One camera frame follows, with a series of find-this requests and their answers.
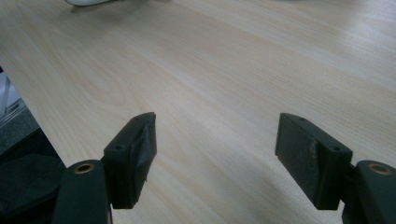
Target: screw hole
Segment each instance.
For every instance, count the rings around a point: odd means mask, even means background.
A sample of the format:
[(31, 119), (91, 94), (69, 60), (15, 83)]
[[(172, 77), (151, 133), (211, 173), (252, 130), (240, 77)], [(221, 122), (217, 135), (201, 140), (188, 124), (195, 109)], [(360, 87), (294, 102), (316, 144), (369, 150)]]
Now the screw hole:
[(371, 163), (371, 164), (369, 164), (369, 168), (373, 172), (378, 173), (380, 175), (391, 175), (392, 174), (392, 171), (388, 167), (380, 165), (380, 164)]
[(78, 175), (82, 175), (82, 174), (88, 173), (89, 171), (93, 170), (94, 167), (95, 167), (95, 165), (93, 165), (92, 163), (84, 163), (84, 164), (81, 164), (80, 166), (76, 167), (75, 173)]

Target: white object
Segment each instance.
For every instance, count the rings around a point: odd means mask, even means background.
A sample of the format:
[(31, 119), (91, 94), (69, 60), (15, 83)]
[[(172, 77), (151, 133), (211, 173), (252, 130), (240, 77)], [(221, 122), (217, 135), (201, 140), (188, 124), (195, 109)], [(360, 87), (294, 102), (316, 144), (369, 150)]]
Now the white object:
[(78, 7), (88, 7), (93, 5), (98, 5), (105, 2), (112, 2), (114, 0), (65, 0), (66, 3), (78, 6)]

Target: wooden table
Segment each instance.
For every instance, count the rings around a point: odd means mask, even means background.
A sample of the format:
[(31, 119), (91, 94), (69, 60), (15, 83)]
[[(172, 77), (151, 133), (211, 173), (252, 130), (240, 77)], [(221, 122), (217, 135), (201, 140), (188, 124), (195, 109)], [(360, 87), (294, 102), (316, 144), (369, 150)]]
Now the wooden table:
[(274, 154), (280, 112), (353, 163), (396, 166), (391, 0), (0, 1), (0, 63), (66, 165), (157, 114), (159, 154), (115, 223), (341, 223)]

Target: light wood grain surface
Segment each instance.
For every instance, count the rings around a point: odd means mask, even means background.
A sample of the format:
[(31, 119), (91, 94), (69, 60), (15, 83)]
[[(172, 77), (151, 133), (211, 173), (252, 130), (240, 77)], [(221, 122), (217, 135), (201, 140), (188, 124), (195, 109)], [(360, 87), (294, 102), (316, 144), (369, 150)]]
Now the light wood grain surface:
[(392, 0), (0, 1), (0, 64), (66, 165), (141, 113), (158, 151), (115, 223), (341, 223), (274, 155), (280, 112), (396, 166)]

